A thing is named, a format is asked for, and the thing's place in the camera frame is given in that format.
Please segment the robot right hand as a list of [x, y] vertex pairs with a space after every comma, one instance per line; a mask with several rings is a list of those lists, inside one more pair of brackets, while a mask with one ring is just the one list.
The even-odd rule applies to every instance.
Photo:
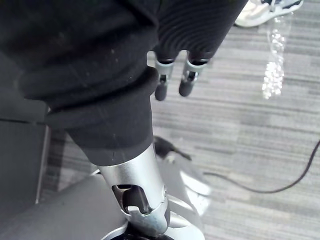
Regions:
[[150, 97], [161, 63], [188, 51], [211, 59], [244, 0], [3, 0], [0, 51], [21, 69], [17, 86], [49, 107], [111, 188], [126, 186], [122, 214], [141, 233], [166, 232], [170, 208], [154, 153]]

